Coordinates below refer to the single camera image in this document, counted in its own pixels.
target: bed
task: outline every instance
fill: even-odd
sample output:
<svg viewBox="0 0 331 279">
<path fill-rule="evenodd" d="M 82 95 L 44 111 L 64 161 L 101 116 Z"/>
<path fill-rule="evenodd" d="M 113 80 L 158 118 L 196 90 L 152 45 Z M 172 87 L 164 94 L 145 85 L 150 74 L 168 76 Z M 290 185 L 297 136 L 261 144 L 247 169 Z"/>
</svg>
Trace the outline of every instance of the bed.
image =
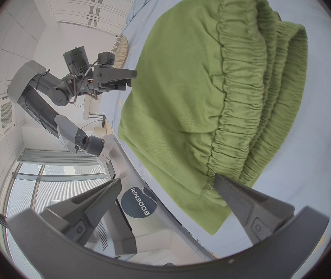
<svg viewBox="0 0 331 279">
<path fill-rule="evenodd" d="M 136 0 L 123 34 L 129 52 L 123 68 L 135 69 L 141 50 L 156 20 L 182 0 Z M 308 34 L 308 72 L 303 100 L 292 129 L 254 189 L 295 206 L 295 214 L 309 205 L 330 217 L 318 249 L 295 277 L 301 277 L 320 257 L 331 236 L 331 17 L 317 0 L 268 0 L 282 19 L 305 26 Z M 130 93 L 111 91 L 102 98 L 102 110 L 117 133 L 121 109 Z M 121 142 L 140 175 L 168 210 L 219 257 L 252 246 L 233 214 L 213 236 L 181 211 L 149 174 L 131 149 Z"/>
</svg>

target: dark blue circle sticker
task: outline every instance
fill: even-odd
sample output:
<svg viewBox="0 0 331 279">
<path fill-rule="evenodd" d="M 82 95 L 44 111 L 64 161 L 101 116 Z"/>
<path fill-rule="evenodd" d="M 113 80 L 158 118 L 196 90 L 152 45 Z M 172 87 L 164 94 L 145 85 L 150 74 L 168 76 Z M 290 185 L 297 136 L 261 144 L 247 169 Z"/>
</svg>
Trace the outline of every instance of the dark blue circle sticker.
<svg viewBox="0 0 331 279">
<path fill-rule="evenodd" d="M 123 211 L 133 218 L 145 218 L 154 213 L 157 208 L 157 198 L 154 193 L 144 187 L 133 187 L 122 197 Z"/>
</svg>

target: wall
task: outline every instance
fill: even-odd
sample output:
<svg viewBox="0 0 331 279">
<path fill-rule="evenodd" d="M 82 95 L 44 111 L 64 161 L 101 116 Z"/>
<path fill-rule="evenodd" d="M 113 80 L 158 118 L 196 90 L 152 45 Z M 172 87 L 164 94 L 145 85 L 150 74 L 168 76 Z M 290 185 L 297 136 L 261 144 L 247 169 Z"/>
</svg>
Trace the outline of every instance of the wall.
<svg viewBox="0 0 331 279">
<path fill-rule="evenodd" d="M 0 95 L 7 90 L 17 70 L 32 59 L 45 28 L 33 0 L 9 0 L 0 11 Z M 0 142 L 0 193 L 4 180 L 24 149 L 22 125 L 25 112 L 16 106 L 16 123 Z"/>
<path fill-rule="evenodd" d="M 92 28 L 72 24 L 59 23 L 58 26 L 47 26 L 36 46 L 33 59 L 42 66 L 51 70 L 58 78 L 68 74 L 68 69 L 63 54 L 78 46 L 84 46 L 90 63 L 97 59 L 98 53 L 110 51 L 116 40 L 116 36 L 104 33 Z M 84 103 L 84 97 L 78 97 L 75 105 L 64 107 L 56 106 L 44 94 L 43 98 L 61 115 L 65 115 L 78 127 L 83 127 L 97 119 L 83 120 L 84 107 L 77 107 Z M 93 131 L 94 127 L 100 127 L 102 120 L 84 127 L 86 132 Z M 25 147 L 37 150 L 65 150 L 58 139 L 47 133 L 29 115 L 26 115 L 26 123 L 22 126 L 22 135 Z"/>
</svg>

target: ventilation slots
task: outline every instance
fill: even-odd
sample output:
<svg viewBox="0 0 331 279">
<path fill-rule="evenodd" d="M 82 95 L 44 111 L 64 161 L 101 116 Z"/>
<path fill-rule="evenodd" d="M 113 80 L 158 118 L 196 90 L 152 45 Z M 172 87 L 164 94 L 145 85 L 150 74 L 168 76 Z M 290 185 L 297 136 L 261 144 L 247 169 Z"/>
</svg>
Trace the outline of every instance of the ventilation slots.
<svg viewBox="0 0 331 279">
<path fill-rule="evenodd" d="M 0 141 L 16 126 L 15 105 L 7 94 L 0 95 Z"/>
<path fill-rule="evenodd" d="M 106 235 L 106 230 L 103 227 L 102 221 L 100 221 L 98 223 L 97 231 L 98 231 L 98 234 L 100 235 L 102 249 L 105 250 L 107 248 L 107 235 Z"/>
</svg>

